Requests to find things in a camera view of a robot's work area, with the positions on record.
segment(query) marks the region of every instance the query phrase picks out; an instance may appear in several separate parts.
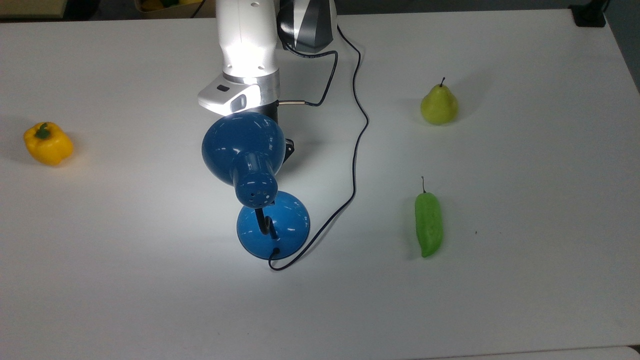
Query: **black bracket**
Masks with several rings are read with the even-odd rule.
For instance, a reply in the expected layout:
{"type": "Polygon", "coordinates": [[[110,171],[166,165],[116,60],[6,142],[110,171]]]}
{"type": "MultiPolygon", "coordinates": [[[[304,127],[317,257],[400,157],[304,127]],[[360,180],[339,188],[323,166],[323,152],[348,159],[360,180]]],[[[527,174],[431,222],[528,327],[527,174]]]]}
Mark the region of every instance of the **black bracket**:
{"type": "Polygon", "coordinates": [[[293,140],[285,139],[284,141],[286,144],[284,150],[284,160],[282,160],[283,163],[287,161],[287,159],[289,159],[289,156],[291,156],[291,154],[293,154],[293,152],[296,150],[295,146],[293,145],[293,140]]]}
{"type": "Polygon", "coordinates": [[[587,5],[569,5],[573,21],[580,28],[604,28],[607,21],[604,19],[602,8],[607,1],[591,0],[587,5]]]}

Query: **blue desk lamp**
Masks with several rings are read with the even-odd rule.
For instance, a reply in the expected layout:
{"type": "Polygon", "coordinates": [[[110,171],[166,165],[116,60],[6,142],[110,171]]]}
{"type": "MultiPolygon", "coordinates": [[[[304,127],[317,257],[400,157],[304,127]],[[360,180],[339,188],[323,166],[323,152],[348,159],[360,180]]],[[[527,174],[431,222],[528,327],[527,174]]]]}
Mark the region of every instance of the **blue desk lamp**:
{"type": "Polygon", "coordinates": [[[202,140],[202,158],[218,179],[236,189],[243,208],[236,230],[244,248],[261,259],[282,259],[302,247],[309,214],[293,195],[278,191],[275,174],[285,138],[266,115],[242,111],[215,122],[202,140]]]}

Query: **plastic fruit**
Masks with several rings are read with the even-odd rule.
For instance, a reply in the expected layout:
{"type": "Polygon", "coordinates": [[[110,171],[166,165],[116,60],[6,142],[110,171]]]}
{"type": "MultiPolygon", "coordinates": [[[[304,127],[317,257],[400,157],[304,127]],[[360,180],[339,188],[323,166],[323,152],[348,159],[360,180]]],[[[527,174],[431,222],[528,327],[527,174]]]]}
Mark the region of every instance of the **plastic fruit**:
{"type": "Polygon", "coordinates": [[[439,85],[431,89],[420,103],[422,117],[435,125],[446,124],[458,114],[458,100],[443,83],[444,78],[439,85]]]}

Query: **lamp base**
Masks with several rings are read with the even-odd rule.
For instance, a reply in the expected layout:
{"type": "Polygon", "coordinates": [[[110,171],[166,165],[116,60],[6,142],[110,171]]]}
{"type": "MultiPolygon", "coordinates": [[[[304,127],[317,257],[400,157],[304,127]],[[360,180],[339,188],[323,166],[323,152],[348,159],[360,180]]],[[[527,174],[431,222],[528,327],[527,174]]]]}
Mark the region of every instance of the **lamp base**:
{"type": "Polygon", "coordinates": [[[240,243],[257,258],[269,259],[274,249],[280,252],[271,259],[286,258],[298,251],[307,240],[310,229],[309,213],[305,206],[290,193],[278,192],[275,201],[263,209],[273,221],[277,238],[263,235],[256,221],[255,210],[244,206],[238,214],[236,231],[240,243]]]}

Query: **pepper stem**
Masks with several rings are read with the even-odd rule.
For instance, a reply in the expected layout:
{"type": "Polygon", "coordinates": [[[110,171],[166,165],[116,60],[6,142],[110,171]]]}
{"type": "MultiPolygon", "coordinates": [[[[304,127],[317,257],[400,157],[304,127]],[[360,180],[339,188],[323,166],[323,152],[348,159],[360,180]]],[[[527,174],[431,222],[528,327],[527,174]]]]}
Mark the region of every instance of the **pepper stem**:
{"type": "Polygon", "coordinates": [[[38,139],[46,139],[49,137],[49,135],[51,135],[51,132],[49,130],[47,130],[47,123],[45,122],[44,124],[40,125],[40,129],[36,130],[36,134],[35,136],[38,139]]]}

